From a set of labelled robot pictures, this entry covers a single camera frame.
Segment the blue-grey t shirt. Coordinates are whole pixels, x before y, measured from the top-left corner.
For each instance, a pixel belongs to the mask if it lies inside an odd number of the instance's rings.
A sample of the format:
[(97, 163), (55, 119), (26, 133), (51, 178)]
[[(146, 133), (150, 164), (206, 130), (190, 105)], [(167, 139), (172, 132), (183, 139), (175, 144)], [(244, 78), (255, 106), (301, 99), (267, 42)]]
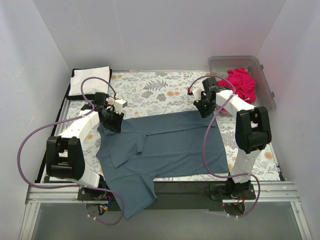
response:
[(106, 184), (149, 186), (155, 178), (227, 173), (228, 162), (216, 122), (197, 111), (130, 118), (120, 133), (97, 128), (101, 141), (96, 154)]

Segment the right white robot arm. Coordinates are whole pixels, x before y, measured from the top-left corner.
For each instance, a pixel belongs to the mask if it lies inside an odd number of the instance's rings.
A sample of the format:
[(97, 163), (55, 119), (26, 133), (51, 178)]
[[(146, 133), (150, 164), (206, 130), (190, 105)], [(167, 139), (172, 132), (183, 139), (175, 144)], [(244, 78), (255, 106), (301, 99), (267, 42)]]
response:
[(241, 99), (230, 81), (222, 86), (216, 79), (214, 75), (201, 76), (203, 87), (190, 85), (187, 93), (194, 97), (193, 104), (202, 118), (210, 114), (217, 116), (219, 110), (226, 110), (235, 118), (238, 151), (232, 170), (224, 177), (224, 190), (230, 198), (237, 199), (250, 189), (256, 159), (272, 140), (269, 113), (264, 106), (254, 106)]

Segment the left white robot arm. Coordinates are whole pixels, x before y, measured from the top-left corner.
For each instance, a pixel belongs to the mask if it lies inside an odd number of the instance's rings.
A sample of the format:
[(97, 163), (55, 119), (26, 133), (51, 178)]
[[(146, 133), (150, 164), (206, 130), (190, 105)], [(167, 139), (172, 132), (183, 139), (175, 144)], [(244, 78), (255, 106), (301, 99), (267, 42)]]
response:
[(85, 104), (70, 126), (58, 136), (46, 141), (46, 173), (50, 177), (66, 179), (80, 186), (87, 186), (95, 200), (106, 196), (103, 177), (86, 167), (82, 144), (91, 130), (102, 124), (113, 133), (121, 132), (123, 109), (128, 105), (124, 99), (115, 98), (109, 104), (110, 96), (97, 92), (94, 100)]

